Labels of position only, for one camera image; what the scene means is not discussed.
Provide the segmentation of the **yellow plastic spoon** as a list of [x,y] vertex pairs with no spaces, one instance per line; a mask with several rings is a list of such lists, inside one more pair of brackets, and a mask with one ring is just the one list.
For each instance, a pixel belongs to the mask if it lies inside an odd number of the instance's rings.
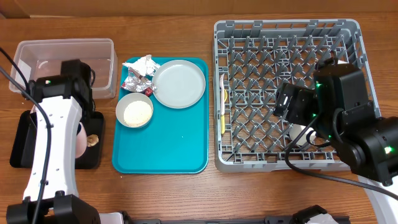
[[[226,103],[227,98],[228,98],[228,93],[224,89],[224,105]],[[224,134],[224,132],[226,131],[225,116],[220,116],[220,123],[221,123],[221,134]]]

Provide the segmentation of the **pink round plate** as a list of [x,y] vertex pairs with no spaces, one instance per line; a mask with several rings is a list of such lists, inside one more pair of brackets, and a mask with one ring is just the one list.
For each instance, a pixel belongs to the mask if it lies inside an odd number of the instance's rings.
[[37,156],[39,156],[41,160],[45,159],[47,144],[50,144],[51,149],[57,146],[61,148],[64,146],[71,146],[71,149],[75,150],[76,159],[81,157],[86,151],[87,134],[81,123],[75,124],[73,121],[72,128],[70,129],[65,127],[66,122],[62,122],[61,126],[58,126],[57,123],[54,128],[47,129],[44,116],[35,106],[31,109],[30,116],[35,127],[35,134],[31,134],[34,140],[32,143],[34,159],[36,159]]

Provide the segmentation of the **grey round plate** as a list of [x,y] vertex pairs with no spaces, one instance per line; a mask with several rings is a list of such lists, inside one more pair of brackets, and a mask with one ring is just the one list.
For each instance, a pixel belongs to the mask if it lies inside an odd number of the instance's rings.
[[162,105],[173,109],[197,103],[206,88],[206,78],[199,66],[187,60],[171,60],[158,68],[152,79],[157,88],[154,96]]

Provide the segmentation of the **brown food scrap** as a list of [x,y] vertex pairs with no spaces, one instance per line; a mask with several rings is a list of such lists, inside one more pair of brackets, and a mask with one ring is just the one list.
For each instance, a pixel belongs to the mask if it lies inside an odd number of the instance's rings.
[[91,134],[86,138],[87,147],[93,147],[99,143],[99,137],[96,134]]

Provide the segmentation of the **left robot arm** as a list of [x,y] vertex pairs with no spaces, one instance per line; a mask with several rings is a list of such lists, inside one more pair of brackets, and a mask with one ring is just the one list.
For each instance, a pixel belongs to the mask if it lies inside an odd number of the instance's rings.
[[7,208],[8,223],[100,223],[94,207],[78,196],[76,139],[94,112],[94,71],[79,59],[63,61],[59,75],[42,77],[23,88],[4,74],[34,104],[36,136],[30,179],[20,204]]

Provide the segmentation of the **grey bowl with rice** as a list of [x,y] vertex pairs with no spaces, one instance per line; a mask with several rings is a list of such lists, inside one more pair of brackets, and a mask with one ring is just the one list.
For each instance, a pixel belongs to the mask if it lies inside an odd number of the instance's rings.
[[129,93],[116,106],[116,118],[125,127],[141,128],[149,123],[154,114],[150,98],[142,93]]

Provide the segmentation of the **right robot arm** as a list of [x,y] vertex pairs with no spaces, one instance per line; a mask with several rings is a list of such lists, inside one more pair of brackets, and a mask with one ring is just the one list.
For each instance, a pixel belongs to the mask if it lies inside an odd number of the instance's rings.
[[[363,71],[348,62],[319,61],[313,78],[312,90],[289,83],[277,90],[274,115],[303,127],[285,150],[285,163],[304,175],[364,188],[378,222],[397,223],[397,117],[376,116]],[[313,133],[337,151],[357,181],[310,172],[289,161],[298,141],[309,143]]]

